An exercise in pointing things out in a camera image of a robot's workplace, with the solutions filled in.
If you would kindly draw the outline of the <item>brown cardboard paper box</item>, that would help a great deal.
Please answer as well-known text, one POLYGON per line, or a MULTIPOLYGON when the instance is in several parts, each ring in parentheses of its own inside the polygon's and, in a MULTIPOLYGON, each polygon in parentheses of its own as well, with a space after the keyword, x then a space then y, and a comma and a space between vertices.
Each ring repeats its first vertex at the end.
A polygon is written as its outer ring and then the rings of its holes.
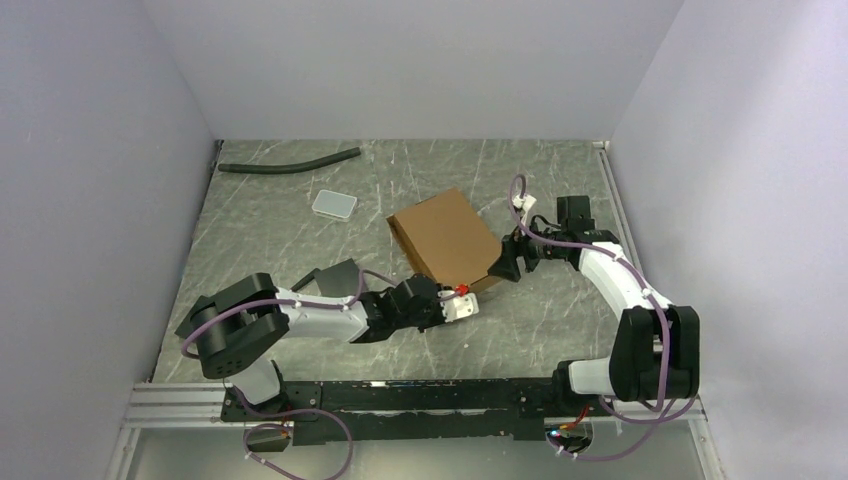
POLYGON ((395 241, 416 273, 445 286, 481 293, 500 279, 488 273, 501 243, 457 188, 397 211, 387 218, 395 241))

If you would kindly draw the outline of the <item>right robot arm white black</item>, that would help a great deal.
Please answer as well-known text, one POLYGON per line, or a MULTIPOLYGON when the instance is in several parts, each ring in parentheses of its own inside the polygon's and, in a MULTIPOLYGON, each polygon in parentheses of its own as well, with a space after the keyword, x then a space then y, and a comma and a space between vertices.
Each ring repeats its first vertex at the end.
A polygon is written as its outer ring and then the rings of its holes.
POLYGON ((645 280, 618 238, 597 228, 588 197, 558 198, 553 222, 530 214, 534 202, 528 194, 510 199, 517 225, 502 238, 489 275, 517 282, 543 260, 562 260, 596 288, 618 320, 607 356, 557 366, 550 391, 555 409, 574 415, 591 397, 662 406, 696 396, 700 319, 695 310, 673 303, 645 280))

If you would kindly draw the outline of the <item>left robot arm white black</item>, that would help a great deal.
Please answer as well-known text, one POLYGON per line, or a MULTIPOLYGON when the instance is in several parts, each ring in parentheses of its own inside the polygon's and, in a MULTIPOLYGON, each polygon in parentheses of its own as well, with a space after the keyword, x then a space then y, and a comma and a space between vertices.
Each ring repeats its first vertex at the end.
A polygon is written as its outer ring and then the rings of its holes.
POLYGON ((358 282, 342 297, 279 289, 267 273, 252 274, 201 296, 176 330, 184 357, 199 361, 205 378, 226 380, 264 420, 279 417, 287 392, 266 353, 288 338, 327 338, 350 344, 382 342, 399 330, 427 329, 478 314, 468 286, 444 286, 415 274, 381 291, 358 282))

